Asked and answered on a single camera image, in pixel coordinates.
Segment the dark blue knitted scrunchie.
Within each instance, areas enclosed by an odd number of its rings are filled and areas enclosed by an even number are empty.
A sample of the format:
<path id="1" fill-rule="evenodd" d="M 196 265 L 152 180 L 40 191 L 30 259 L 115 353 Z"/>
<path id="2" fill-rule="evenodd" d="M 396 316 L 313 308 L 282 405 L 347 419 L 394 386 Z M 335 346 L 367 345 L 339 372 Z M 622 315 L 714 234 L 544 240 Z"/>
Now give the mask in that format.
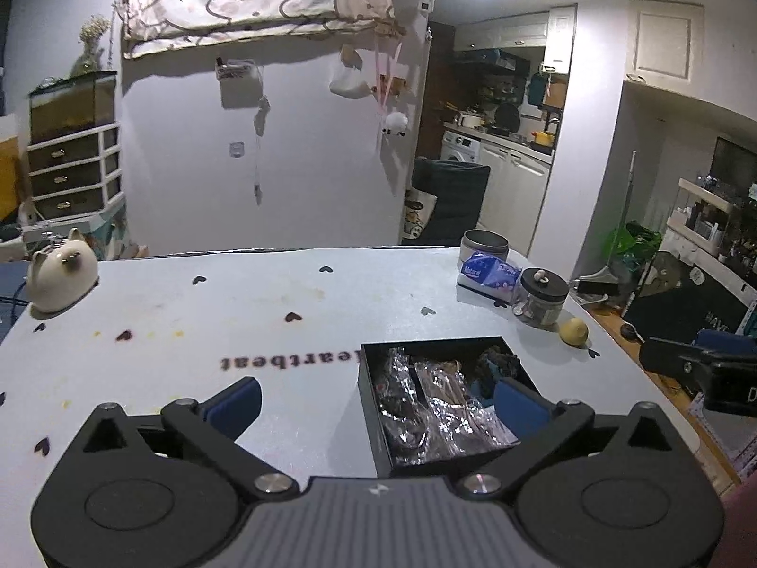
<path id="1" fill-rule="evenodd" d="M 497 383 L 505 378 L 516 378 L 519 375 L 519 367 L 519 357 L 501 351 L 499 346 L 484 350 L 475 365 L 474 384 L 477 386 L 477 394 L 483 400 L 492 400 Z"/>

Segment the yellow lemon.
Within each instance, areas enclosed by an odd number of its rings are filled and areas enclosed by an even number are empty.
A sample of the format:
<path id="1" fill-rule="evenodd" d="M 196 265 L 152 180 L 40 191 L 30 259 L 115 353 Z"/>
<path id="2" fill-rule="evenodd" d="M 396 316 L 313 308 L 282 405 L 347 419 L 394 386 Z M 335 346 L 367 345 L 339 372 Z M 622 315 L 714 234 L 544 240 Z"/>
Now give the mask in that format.
<path id="1" fill-rule="evenodd" d="M 572 317 L 559 326 L 559 337 L 561 340 L 576 349 L 582 349 L 589 340 L 589 328 L 586 323 L 576 317 Z"/>

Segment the white washing machine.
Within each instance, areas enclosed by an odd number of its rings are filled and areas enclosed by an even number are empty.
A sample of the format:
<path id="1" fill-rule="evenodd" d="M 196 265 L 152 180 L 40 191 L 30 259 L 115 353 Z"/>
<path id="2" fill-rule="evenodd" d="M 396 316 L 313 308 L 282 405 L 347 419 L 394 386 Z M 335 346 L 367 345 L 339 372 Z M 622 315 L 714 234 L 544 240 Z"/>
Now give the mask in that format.
<path id="1" fill-rule="evenodd" d="M 480 141 L 474 137 L 445 131 L 441 141 L 440 159 L 475 164 L 479 161 Z"/>

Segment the white ceramic cat figurine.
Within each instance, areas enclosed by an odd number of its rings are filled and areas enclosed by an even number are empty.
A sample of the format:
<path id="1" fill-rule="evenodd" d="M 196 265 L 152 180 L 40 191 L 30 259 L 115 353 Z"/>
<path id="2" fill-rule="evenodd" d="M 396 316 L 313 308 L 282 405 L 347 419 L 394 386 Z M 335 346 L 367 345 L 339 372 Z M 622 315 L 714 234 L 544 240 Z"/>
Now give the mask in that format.
<path id="1" fill-rule="evenodd" d="M 35 311 L 56 314 L 77 304 L 99 281 L 99 260 L 78 228 L 57 248 L 36 251 L 27 272 Z"/>

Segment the dark blue laundry hamper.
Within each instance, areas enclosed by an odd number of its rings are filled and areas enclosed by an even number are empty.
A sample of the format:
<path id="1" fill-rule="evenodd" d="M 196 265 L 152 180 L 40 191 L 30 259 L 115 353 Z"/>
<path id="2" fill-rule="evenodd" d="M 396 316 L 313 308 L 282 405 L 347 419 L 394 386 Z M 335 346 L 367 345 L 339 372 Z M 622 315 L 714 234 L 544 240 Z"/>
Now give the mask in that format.
<path id="1" fill-rule="evenodd" d="M 469 161 L 418 158 L 412 186 L 436 197 L 434 210 L 420 236 L 408 245 L 457 246 L 473 230 L 481 213 L 490 168 Z"/>

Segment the black storage box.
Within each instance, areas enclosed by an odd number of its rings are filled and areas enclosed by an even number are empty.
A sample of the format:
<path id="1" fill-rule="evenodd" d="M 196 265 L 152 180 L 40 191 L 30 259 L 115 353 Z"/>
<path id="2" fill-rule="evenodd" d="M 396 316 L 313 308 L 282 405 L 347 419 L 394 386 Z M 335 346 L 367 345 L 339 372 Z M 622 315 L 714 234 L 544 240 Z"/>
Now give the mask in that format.
<path id="1" fill-rule="evenodd" d="M 476 360 L 492 346 L 514 354 L 499 336 L 361 346 L 358 390 L 381 478 L 458 479 L 519 443 L 494 396 L 483 400 L 474 384 Z M 519 364 L 512 380 L 539 394 Z"/>

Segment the white drawer cabinet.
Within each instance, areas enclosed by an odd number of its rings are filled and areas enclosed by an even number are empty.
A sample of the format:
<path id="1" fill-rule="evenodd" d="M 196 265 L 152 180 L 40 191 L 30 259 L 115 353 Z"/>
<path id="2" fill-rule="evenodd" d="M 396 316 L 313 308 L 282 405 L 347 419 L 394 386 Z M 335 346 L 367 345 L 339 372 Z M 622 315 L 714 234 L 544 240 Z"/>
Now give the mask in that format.
<path id="1" fill-rule="evenodd" d="M 124 197 L 119 126 L 109 123 L 31 145 L 29 186 L 41 219 L 102 212 Z"/>

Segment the green plastic bag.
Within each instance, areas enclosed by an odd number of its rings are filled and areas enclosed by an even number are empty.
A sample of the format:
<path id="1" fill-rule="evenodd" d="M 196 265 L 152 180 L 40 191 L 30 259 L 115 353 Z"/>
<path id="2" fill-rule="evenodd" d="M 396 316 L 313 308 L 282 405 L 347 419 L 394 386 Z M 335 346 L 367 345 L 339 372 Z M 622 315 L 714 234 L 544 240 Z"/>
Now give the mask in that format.
<path id="1" fill-rule="evenodd" d="M 653 231 L 636 221 L 615 228 L 604 241 L 603 258 L 616 267 L 621 263 L 626 271 L 639 277 L 662 244 L 662 233 Z"/>

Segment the glass terrarium tank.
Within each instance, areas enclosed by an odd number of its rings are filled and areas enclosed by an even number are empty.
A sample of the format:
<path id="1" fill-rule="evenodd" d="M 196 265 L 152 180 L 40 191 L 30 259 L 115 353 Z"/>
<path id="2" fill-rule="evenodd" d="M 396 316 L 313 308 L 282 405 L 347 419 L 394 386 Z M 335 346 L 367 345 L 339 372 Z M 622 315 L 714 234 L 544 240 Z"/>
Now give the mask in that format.
<path id="1" fill-rule="evenodd" d="M 40 144 L 114 123 L 117 78 L 114 71 L 90 72 L 32 91 L 29 141 Z"/>

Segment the cartoon print tote bag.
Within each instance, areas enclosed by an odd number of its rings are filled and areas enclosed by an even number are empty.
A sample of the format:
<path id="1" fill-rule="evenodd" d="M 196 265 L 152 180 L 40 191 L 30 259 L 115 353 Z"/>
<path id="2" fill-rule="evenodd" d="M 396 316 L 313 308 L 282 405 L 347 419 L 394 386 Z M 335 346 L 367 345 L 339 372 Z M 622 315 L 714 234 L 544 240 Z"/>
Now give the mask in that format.
<path id="1" fill-rule="evenodd" d="M 404 240 L 418 240 L 434 213 L 438 198 L 429 192 L 410 187 L 404 196 L 403 231 Z"/>

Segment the dried flower vase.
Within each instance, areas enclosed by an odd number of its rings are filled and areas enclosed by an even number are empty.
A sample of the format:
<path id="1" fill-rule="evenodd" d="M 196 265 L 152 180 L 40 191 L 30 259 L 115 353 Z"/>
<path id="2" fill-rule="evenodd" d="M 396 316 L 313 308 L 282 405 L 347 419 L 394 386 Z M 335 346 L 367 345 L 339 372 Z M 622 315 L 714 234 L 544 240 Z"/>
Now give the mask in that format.
<path id="1" fill-rule="evenodd" d="M 97 72 L 101 69 L 101 56 L 104 49 L 100 46 L 103 36 L 110 30 L 110 21 L 100 14 L 95 14 L 83 23 L 79 30 L 78 40 L 82 45 L 82 53 L 70 70 L 72 77 Z"/>

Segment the glass jar black lid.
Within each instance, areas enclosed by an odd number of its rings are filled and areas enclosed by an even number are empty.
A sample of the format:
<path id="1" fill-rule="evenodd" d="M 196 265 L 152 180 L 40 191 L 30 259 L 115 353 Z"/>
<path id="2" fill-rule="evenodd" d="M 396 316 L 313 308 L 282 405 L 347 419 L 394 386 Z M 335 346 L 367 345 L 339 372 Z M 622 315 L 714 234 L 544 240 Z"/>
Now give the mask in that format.
<path id="1" fill-rule="evenodd" d="M 552 328 L 568 295 L 568 283 L 546 268 L 525 268 L 513 293 L 513 314 L 532 327 Z"/>

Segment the blue tissue packet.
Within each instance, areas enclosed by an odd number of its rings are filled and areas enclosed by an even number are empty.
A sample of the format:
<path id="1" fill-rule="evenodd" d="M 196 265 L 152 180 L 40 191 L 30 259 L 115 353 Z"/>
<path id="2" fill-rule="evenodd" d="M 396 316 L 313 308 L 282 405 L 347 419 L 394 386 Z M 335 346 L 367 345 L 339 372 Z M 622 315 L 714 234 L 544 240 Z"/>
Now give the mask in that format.
<path id="1" fill-rule="evenodd" d="M 510 304 L 522 273 L 495 255 L 475 251 L 459 270 L 457 284 L 487 298 Z"/>

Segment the white fluffy hanging plush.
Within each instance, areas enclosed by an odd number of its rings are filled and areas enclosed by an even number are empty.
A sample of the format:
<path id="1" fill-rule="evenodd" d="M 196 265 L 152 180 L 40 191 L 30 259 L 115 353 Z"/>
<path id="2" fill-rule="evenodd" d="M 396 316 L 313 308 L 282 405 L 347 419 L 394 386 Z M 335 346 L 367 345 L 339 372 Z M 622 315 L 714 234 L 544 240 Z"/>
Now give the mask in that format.
<path id="1" fill-rule="evenodd" d="M 381 123 L 381 133 L 384 136 L 400 136 L 407 135 L 409 130 L 409 119 L 403 112 L 394 112 L 386 114 Z"/>

